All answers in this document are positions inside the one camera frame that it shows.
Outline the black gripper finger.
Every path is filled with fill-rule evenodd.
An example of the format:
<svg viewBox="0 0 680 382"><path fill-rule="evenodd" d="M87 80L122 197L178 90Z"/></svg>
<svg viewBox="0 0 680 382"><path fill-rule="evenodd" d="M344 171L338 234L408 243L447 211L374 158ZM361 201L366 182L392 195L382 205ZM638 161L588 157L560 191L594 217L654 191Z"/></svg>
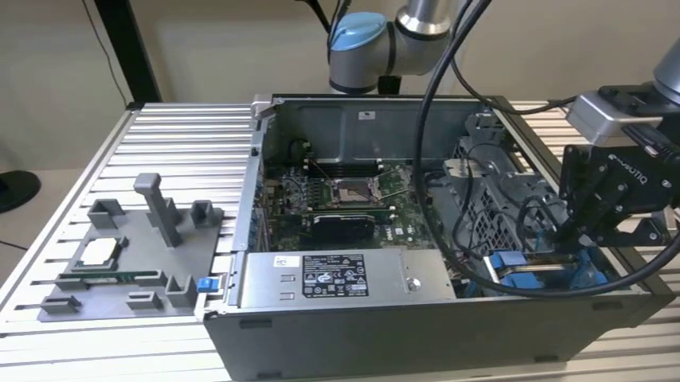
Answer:
<svg viewBox="0 0 680 382"><path fill-rule="evenodd" d="M612 231L606 192L611 154L612 149L607 147L567 145L564 148L559 195L568 204L568 218L555 234L556 244L579 244L583 235L598 241L599 236L606 237Z"/></svg>
<svg viewBox="0 0 680 382"><path fill-rule="evenodd" d="M656 217L643 217L631 232L619 225L631 217L623 213L604 215L598 224L584 231L584 235L599 247L651 247L668 244L668 230Z"/></svg>

